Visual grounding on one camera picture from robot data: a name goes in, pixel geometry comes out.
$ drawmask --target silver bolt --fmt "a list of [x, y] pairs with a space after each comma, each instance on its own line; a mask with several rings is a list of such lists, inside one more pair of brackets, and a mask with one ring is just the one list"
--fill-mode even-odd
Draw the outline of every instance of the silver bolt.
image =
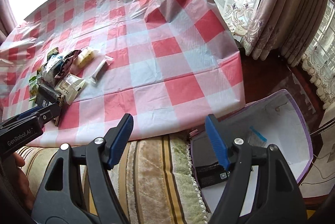
[[275, 151], [278, 149], [278, 147], [276, 145], [269, 145], [269, 148], [271, 151]]
[[61, 145], [61, 150], [67, 150], [69, 148], [69, 144], [64, 143]]
[[243, 145], [244, 141], [242, 138], [235, 138], [234, 143], [236, 145]]
[[101, 137], [95, 138], [94, 143], [96, 143], [97, 145], [102, 144], [103, 143], [103, 138], [101, 138]]

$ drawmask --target checkered tablecloth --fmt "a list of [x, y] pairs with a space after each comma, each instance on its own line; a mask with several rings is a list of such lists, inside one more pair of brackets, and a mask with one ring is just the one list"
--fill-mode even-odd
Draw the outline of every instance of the checkered tablecloth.
[[114, 61], [31, 145], [86, 144], [126, 112], [131, 140], [163, 135], [245, 104], [240, 54], [213, 0], [49, 0], [0, 46], [2, 119], [28, 109], [28, 80], [56, 46]]

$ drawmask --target purple trim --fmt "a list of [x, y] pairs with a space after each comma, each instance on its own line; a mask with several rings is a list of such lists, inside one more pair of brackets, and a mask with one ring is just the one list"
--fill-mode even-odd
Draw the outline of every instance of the purple trim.
[[299, 109], [299, 106], [298, 104], [295, 102], [294, 98], [291, 96], [291, 94], [287, 91], [286, 91], [286, 97], [288, 98], [288, 100], [291, 102], [292, 106], [294, 107], [297, 115], [299, 116], [299, 119], [300, 119], [300, 122], [301, 122], [301, 125], [304, 129], [304, 132], [305, 132], [305, 135], [306, 135], [306, 139], [307, 139], [307, 143], [308, 143], [308, 148], [309, 148], [309, 161], [307, 162], [307, 165], [305, 166], [303, 172], [300, 174], [300, 176], [298, 177], [298, 179], [296, 180], [297, 183], [300, 182], [300, 180], [303, 178], [303, 176], [306, 174], [306, 172], [308, 171], [309, 169], [309, 166], [313, 160], [313, 147], [312, 147], [312, 140], [311, 140], [311, 136], [309, 135], [309, 130], [307, 128], [307, 125], [306, 125], [306, 121], [303, 117], [303, 114], [301, 113], [300, 109]]

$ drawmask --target striped fabric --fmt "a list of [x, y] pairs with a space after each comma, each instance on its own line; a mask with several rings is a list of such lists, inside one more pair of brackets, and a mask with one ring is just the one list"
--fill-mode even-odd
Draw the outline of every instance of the striped fabric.
[[[22, 170], [34, 195], [56, 151], [33, 147], [18, 150], [26, 161]], [[80, 170], [88, 210], [96, 214], [86, 167]], [[185, 133], [129, 142], [120, 163], [108, 173], [131, 224], [207, 223], [208, 213], [192, 176]]]

